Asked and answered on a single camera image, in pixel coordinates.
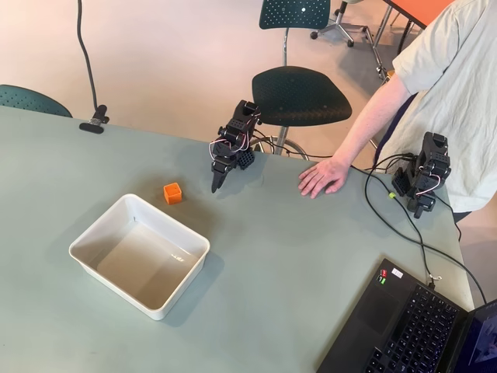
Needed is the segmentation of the person's right hand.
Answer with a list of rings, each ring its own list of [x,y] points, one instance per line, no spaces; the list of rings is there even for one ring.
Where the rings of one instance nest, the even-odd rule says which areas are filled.
[[[322,191],[335,193],[346,182],[350,164],[335,157],[325,159],[299,175],[298,189],[301,196],[316,198]]]

